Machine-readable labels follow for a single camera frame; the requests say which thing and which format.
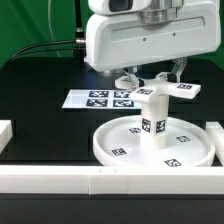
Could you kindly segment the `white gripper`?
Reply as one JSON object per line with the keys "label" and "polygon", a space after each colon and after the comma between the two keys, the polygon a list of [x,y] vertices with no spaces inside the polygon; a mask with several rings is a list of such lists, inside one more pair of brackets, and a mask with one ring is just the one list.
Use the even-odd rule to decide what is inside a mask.
{"label": "white gripper", "polygon": [[86,27],[89,65],[97,71],[125,68],[133,90],[144,85],[136,66],[175,59],[168,80],[180,82],[185,57],[213,52],[221,43],[218,1],[90,1],[88,5],[93,11]]}

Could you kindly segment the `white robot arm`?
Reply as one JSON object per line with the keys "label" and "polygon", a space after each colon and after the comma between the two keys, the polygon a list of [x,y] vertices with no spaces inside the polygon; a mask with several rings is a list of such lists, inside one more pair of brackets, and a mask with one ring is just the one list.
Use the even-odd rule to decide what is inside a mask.
{"label": "white robot arm", "polygon": [[220,0],[88,0],[86,54],[98,72],[214,52]]}

